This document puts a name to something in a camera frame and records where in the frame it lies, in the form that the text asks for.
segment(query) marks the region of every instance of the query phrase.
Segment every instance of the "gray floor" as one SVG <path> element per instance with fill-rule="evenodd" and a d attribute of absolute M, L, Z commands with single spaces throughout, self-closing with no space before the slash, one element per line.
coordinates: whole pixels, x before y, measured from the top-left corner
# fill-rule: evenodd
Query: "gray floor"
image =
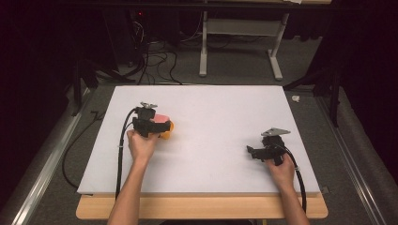
<path fill-rule="evenodd" d="M 214 48 L 208 51 L 207 77 L 200 78 L 199 71 L 199 46 L 191 41 L 179 47 L 167 47 L 164 51 L 177 53 L 176 67 L 173 75 L 182 83 L 205 84 L 247 84 L 247 85 L 284 85 L 303 76 L 309 66 L 320 40 L 300 42 L 297 39 L 284 40 L 278 52 L 281 71 L 284 76 L 282 82 L 272 78 L 272 70 L 267 60 L 266 49 L 272 47 L 272 39 L 261 38 L 256 41 L 253 37 L 234 37 L 230 44 L 224 48 L 225 38 L 211 39 L 209 44 Z M 159 50 L 161 44 L 152 47 Z M 161 60 L 158 56 L 150 56 L 150 67 L 143 83 L 156 84 L 169 83 L 158 75 L 154 66 Z M 159 73 L 168 76 L 173 66 L 174 57 L 168 53 L 165 63 L 160 65 Z M 117 83 L 100 81 L 97 90 L 92 90 L 92 98 L 82 112 L 79 124 L 75 128 L 71 139 L 73 140 L 88 124 L 93 121 L 92 111 L 105 112 Z M 353 114 L 349 101 L 344 95 L 340 97 L 339 128 L 330 127 L 325 116 L 322 103 L 323 98 L 313 97 L 308 91 L 309 87 L 286 92 L 293 115 L 296 119 L 301 138 L 306 147 L 318 183 L 324 189 L 324 198 L 329 209 L 328 217 L 314 219 L 313 224 L 383 224 L 375 221 L 378 216 L 372 216 L 377 209 L 385 220 L 385 224 L 394 224 L 398 218 L 398 187 L 377 157 L 363 129 Z M 291 100 L 292 95 L 300 95 L 299 103 Z M 25 177 L 11 197 L 8 207 L 1 214 L 1 224 L 10 224 L 18 213 L 27 193 L 34 184 L 48 156 L 52 153 L 56 142 L 62 138 L 65 129 L 70 123 L 70 108 L 59 121 L 48 141 L 43 145 L 35 160 L 30 165 Z M 79 183 L 85 165 L 90 157 L 92 146 L 100 129 L 100 121 L 91 127 L 70 148 L 66 158 L 67 172 L 70 179 Z M 353 163 L 347 159 L 346 152 L 336 138 L 336 133 L 344 137 L 344 146 L 349 150 Z M 374 197 L 373 207 L 369 210 L 369 200 L 364 200 L 361 185 L 363 182 Z M 106 221 L 79 220 L 75 216 L 80 195 L 73 187 L 69 186 L 62 175 L 60 164 L 54 171 L 54 176 L 47 190 L 41 198 L 36 211 L 33 213 L 29 224 L 105 224 Z M 284 224 L 281 219 L 271 219 L 268 224 Z"/>

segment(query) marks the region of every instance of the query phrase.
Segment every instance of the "white surface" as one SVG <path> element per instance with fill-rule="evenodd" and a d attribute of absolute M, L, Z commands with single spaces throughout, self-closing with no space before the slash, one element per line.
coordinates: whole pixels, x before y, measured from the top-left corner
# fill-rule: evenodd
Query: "white surface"
<path fill-rule="evenodd" d="M 114 193 L 117 152 L 128 112 L 158 104 L 175 129 L 160 140 L 145 173 L 144 193 L 255 194 L 278 192 L 267 167 L 246 145 L 262 147 L 269 128 L 290 130 L 283 141 L 300 166 L 308 193 L 319 192 L 314 172 L 280 86 L 120 86 L 115 89 L 78 192 Z M 125 138 L 122 181 L 131 165 Z M 299 182 L 295 178 L 299 192 Z"/>

